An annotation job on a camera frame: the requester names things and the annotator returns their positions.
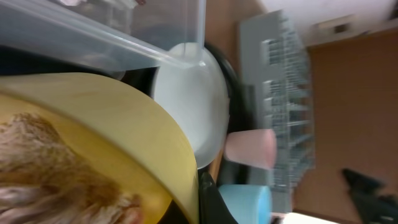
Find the pink cup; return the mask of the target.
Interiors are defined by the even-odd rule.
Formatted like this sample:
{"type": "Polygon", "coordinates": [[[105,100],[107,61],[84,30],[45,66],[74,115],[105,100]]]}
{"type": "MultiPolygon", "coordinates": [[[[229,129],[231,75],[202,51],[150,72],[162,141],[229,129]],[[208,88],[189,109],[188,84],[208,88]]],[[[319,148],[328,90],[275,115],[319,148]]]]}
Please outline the pink cup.
{"type": "Polygon", "coordinates": [[[238,164],[270,170],[277,157],[277,139],[272,129],[253,129],[228,134],[224,158],[238,164]]]}

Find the yellow bowl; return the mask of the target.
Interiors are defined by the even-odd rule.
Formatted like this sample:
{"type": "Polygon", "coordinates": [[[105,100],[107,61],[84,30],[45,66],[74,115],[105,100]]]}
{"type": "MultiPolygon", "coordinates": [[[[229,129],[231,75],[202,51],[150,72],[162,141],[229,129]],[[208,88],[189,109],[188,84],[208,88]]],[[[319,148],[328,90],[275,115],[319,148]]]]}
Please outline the yellow bowl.
{"type": "Polygon", "coordinates": [[[142,197],[144,221],[159,222],[176,203],[199,221],[193,150],[152,98],[112,78],[48,73],[1,78],[1,119],[35,113],[99,172],[142,197]]]}

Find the blue cup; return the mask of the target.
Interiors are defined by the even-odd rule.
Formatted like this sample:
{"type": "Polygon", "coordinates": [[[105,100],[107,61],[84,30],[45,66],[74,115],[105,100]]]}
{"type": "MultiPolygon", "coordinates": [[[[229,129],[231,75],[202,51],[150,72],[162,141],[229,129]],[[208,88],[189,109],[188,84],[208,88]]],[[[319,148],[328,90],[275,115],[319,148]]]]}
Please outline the blue cup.
{"type": "Polygon", "coordinates": [[[238,224],[268,224],[270,222],[272,195],[268,186],[226,184],[218,190],[238,224]]]}

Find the food scraps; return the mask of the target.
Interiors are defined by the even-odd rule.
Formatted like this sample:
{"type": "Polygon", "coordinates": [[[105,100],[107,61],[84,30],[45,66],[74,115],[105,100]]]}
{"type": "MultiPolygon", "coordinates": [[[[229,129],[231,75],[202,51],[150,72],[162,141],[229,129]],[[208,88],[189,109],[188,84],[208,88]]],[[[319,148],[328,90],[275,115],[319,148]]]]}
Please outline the food scraps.
{"type": "Polygon", "coordinates": [[[42,117],[1,123],[1,223],[143,223],[141,197],[97,172],[42,117]]]}

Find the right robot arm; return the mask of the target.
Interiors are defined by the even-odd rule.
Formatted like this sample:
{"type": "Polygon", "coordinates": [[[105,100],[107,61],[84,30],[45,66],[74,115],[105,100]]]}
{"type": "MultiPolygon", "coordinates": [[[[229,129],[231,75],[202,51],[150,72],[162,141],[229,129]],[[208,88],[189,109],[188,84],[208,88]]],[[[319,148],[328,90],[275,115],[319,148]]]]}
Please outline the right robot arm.
{"type": "Polygon", "coordinates": [[[361,223],[397,224],[397,195],[379,194],[379,190],[385,187],[384,183],[347,168],[341,173],[361,223]]]}

